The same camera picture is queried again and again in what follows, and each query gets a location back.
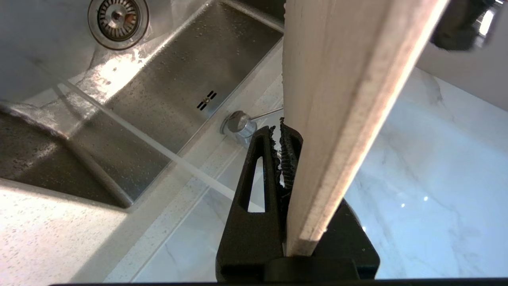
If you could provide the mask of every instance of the white speckled countertop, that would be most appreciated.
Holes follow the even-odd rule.
[[[282,41],[179,153],[217,177],[240,148],[219,134],[227,114],[279,107]],[[207,186],[170,164],[124,211],[0,179],[1,285],[130,281],[205,193]]]

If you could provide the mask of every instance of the wooden plank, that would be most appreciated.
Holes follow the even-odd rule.
[[[313,252],[446,3],[287,1],[284,116],[304,138],[289,256]]]

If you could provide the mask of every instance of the drain strainer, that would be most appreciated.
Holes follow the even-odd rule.
[[[122,50],[136,44],[148,26],[148,8],[144,0],[92,0],[88,25],[103,46]]]

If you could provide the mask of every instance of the stainless steel sink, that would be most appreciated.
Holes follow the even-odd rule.
[[[150,0],[145,37],[113,51],[87,29],[89,2],[31,2],[0,12],[0,177],[124,208],[169,160],[33,62],[178,152],[282,36],[283,1]],[[17,13],[34,22],[6,29]]]

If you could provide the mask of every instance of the marble floor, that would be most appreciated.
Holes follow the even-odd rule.
[[[376,278],[508,276],[507,123],[508,112],[413,71],[345,197],[380,256]],[[236,187],[245,153],[219,181]],[[230,204],[208,191],[134,281],[215,281]]]

